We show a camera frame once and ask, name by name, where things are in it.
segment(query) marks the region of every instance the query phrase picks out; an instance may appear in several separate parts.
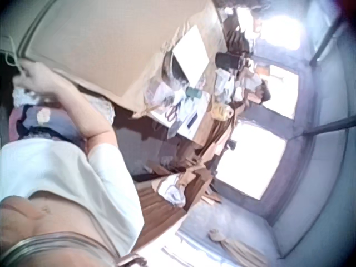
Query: white cloth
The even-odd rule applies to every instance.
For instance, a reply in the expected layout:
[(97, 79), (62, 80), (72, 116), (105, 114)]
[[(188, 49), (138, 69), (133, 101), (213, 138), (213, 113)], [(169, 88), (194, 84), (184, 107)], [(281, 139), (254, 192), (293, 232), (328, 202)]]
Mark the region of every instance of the white cloth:
[(1, 200), (38, 191), (62, 196), (91, 212), (121, 256), (131, 251), (144, 219), (118, 148), (100, 144), (87, 158), (69, 142), (25, 139), (5, 145), (0, 157)]
[(262, 84), (262, 80), (258, 74), (254, 74), (252, 78), (244, 78), (243, 84), (246, 89), (249, 89), (253, 92), (256, 91), (256, 87)]

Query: white paper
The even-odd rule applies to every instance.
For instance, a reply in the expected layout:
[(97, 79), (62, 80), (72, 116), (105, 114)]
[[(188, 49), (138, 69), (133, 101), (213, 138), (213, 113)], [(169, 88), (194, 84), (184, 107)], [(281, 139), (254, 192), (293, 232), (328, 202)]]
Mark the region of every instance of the white paper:
[(197, 25), (194, 25), (173, 48), (173, 54), (190, 86), (195, 87), (209, 63)]

